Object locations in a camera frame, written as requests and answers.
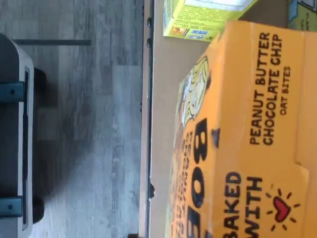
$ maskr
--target snack box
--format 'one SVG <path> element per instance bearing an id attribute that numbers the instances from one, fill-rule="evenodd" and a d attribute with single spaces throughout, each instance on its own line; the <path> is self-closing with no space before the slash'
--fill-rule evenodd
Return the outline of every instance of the snack box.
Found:
<path id="1" fill-rule="evenodd" d="M 164 0 L 164 36 L 212 41 L 257 0 Z"/>
<path id="2" fill-rule="evenodd" d="M 316 42 L 229 22 L 181 82 L 167 238 L 317 236 Z"/>
<path id="3" fill-rule="evenodd" d="M 288 0 L 289 28 L 317 31 L 317 0 Z"/>

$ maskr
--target cardboard box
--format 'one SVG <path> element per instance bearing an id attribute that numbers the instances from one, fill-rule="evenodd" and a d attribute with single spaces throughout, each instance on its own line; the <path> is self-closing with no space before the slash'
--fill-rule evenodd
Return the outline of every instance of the cardboard box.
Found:
<path id="1" fill-rule="evenodd" d="M 180 84 L 166 237 L 316 236 L 317 33 L 229 22 Z"/>
<path id="2" fill-rule="evenodd" d="M 289 0 L 289 28 L 317 31 L 317 0 Z"/>
<path id="3" fill-rule="evenodd" d="M 212 41 L 257 0 L 164 0 L 164 36 Z"/>

